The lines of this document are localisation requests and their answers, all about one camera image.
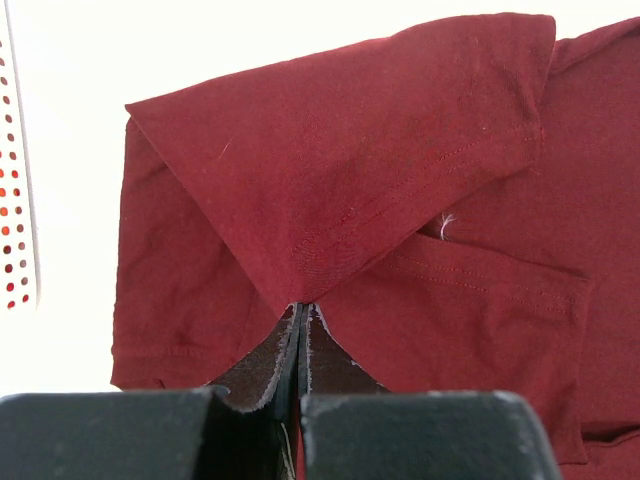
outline folded cloth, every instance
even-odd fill
[[[568,478],[640,468],[638,32],[457,17],[128,105],[113,383],[317,301],[391,390],[515,391]]]

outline perforated plastic basket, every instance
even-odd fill
[[[29,181],[17,75],[4,2],[0,2],[0,320],[36,304]]]

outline white background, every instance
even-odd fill
[[[114,389],[125,103],[436,18],[547,13],[563,38],[637,16],[634,3],[8,0],[40,292],[35,315],[0,317],[0,396]]]

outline white plastic strip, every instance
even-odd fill
[[[36,305],[29,181],[9,18],[0,2],[0,321]]]

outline maroon garment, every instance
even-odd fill
[[[204,384],[317,301],[392,390],[518,392],[567,479],[630,478],[639,32],[457,17],[129,105],[114,384]]]

